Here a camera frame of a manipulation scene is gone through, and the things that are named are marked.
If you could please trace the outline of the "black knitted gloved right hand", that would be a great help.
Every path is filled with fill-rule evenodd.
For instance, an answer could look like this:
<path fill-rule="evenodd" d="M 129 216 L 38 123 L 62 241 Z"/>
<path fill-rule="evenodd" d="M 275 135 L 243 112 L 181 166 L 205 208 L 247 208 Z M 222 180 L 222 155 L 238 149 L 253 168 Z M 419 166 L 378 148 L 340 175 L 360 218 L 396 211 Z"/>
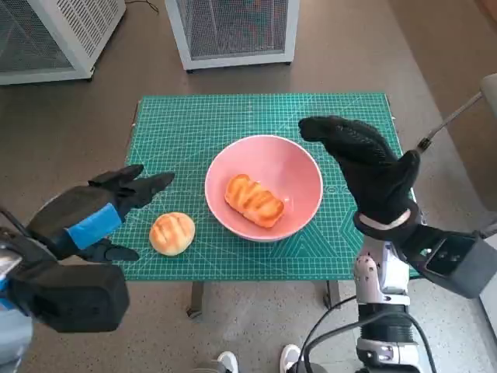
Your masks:
<path fill-rule="evenodd" d="M 389 225 L 409 209 L 420 166 L 417 151 L 397 157 L 380 132 L 360 120 L 306 117 L 298 127 L 305 141 L 322 143 L 337 161 L 358 212 Z"/>

